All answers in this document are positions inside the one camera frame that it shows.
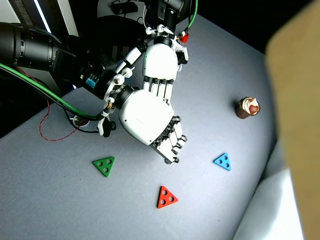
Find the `whipped cream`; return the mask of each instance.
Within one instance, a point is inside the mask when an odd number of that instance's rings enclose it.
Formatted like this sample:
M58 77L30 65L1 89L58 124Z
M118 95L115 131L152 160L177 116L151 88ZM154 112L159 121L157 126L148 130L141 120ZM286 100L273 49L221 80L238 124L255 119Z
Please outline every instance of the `whipped cream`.
M250 115L256 115L259 112L259 103L255 97L246 97L242 101L242 109Z

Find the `triangle block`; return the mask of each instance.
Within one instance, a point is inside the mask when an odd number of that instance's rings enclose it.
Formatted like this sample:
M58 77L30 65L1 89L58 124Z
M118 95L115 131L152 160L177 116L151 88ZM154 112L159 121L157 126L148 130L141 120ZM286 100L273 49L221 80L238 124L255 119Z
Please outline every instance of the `triangle block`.
M220 167L227 169L228 171L231 171L231 165L230 165L228 153L223 154L213 162L219 165Z
M176 202L178 202L178 198L173 195L165 186L161 186L158 209L166 207L170 204L174 204Z
M100 160L96 160L93 164L97 169L107 178L111 172L112 166L114 165L115 157L107 157Z

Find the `light strip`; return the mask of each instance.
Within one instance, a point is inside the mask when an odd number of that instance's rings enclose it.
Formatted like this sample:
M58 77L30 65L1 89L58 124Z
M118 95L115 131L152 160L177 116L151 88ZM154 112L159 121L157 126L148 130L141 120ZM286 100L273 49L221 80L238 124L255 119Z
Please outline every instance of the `light strip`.
M50 30L50 28L49 28L49 25L48 25L48 23L47 23L47 20L46 20L46 18L45 18L45 15L44 15L44 13L43 13L42 10L41 10L41 7L40 7L40 5L39 5L38 0L33 0L33 1L34 1L34 3L35 3L36 8L38 9L38 12L39 12L39 14L40 14L40 16L41 16L42 22L44 23L44 26L45 26L45 28L46 28L46 31L47 31L48 33L51 33L51 30Z

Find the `gray table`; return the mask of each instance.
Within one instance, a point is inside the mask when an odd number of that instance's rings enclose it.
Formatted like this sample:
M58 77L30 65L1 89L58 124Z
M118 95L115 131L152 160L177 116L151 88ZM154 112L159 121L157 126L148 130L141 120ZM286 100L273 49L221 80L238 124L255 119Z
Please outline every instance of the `gray table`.
M165 164L116 115L109 138L76 132L47 142L38 131L45 109L0 139L1 240L232 238L275 140L265 58L201 16L187 46L190 61L172 96L188 137L180 163ZM141 62L131 83L142 85ZM261 112L241 120L234 102L245 96L257 97ZM65 99L92 114L103 106L84 89ZM72 130L53 105L44 134L59 138ZM213 163L225 152L231 171ZM105 178L92 162L109 156L116 160ZM179 202L158 209L161 185Z

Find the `chocolate cupcake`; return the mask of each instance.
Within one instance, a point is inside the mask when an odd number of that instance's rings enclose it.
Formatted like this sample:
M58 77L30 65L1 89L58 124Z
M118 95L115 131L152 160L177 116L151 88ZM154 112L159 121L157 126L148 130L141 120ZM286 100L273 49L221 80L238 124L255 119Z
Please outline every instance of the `chocolate cupcake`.
M255 97L248 97L241 99L239 105L235 109L235 114L240 119L246 119L249 116L255 116L260 112L260 104Z

